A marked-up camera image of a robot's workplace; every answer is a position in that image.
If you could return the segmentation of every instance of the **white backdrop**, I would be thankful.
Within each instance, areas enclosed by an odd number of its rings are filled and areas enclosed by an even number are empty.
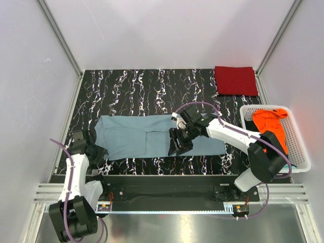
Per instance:
[[[37,1],[0,3],[0,242],[23,242],[77,76]]]
[[[324,9],[323,0],[304,1],[261,74],[270,104],[290,108],[312,168],[294,176],[303,183],[324,237]]]
[[[83,69],[258,67],[293,0],[47,0]]]

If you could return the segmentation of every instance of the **light blue garment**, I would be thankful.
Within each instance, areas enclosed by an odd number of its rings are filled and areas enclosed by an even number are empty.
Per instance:
[[[108,116],[99,118],[95,126],[96,144],[106,148],[109,160],[122,158],[168,157],[169,129],[176,122],[171,115]],[[182,156],[225,154],[225,145],[218,139],[199,136],[193,149]]]

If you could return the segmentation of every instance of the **orange cloth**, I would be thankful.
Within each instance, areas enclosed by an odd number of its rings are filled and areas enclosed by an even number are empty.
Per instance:
[[[252,115],[253,122],[257,126],[259,132],[273,132],[286,154],[288,154],[288,148],[286,146],[286,135],[282,125],[280,124],[280,119],[286,118],[287,116],[288,113],[283,109],[257,110]]]

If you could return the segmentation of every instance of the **laundry basket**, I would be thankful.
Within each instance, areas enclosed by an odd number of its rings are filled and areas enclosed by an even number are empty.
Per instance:
[[[310,160],[304,142],[300,136],[294,116],[287,107],[278,105],[244,105],[239,110],[242,126],[244,129],[246,129],[244,120],[252,120],[252,115],[257,110],[274,110],[279,108],[288,112],[288,117],[285,119],[280,119],[280,123],[286,134],[286,145],[288,147],[289,161],[296,166],[293,166],[293,173],[307,172],[310,170]],[[287,173],[288,166],[286,165],[280,172]]]

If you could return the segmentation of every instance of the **folded red towel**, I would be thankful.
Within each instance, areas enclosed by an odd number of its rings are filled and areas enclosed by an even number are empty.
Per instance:
[[[254,70],[251,67],[215,67],[218,93],[221,95],[258,96]]]

